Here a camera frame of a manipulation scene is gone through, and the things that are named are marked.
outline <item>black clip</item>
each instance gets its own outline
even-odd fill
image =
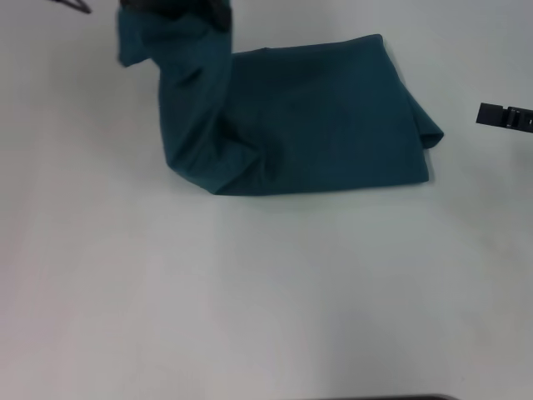
[[[502,106],[482,103],[476,122],[492,127],[533,133],[533,110],[517,107],[509,107],[505,110]]]
[[[90,14],[92,13],[91,8],[83,1],[83,0],[73,0],[73,2],[69,0],[51,0],[55,3],[61,3],[64,6],[73,8],[74,10],[79,11],[80,13],[84,14]]]

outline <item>teal cloth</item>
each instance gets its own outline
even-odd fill
[[[193,12],[121,9],[119,60],[161,69],[168,166],[210,193],[262,196],[423,183],[443,137],[401,83],[380,35],[232,55]]]

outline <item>garment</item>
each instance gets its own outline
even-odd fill
[[[152,59],[167,164],[210,193],[261,196],[423,183],[443,137],[380,35],[232,55],[198,12],[119,12],[119,60]]]

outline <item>white table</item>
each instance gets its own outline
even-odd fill
[[[528,0],[235,0],[237,49],[381,33],[446,138],[432,184],[211,197],[167,170],[115,2],[0,12],[0,398],[533,396]]]

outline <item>teal shirt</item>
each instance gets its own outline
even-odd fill
[[[119,12],[120,62],[161,69],[168,166],[210,193],[261,196],[423,183],[443,137],[379,35],[232,54],[193,12]]]

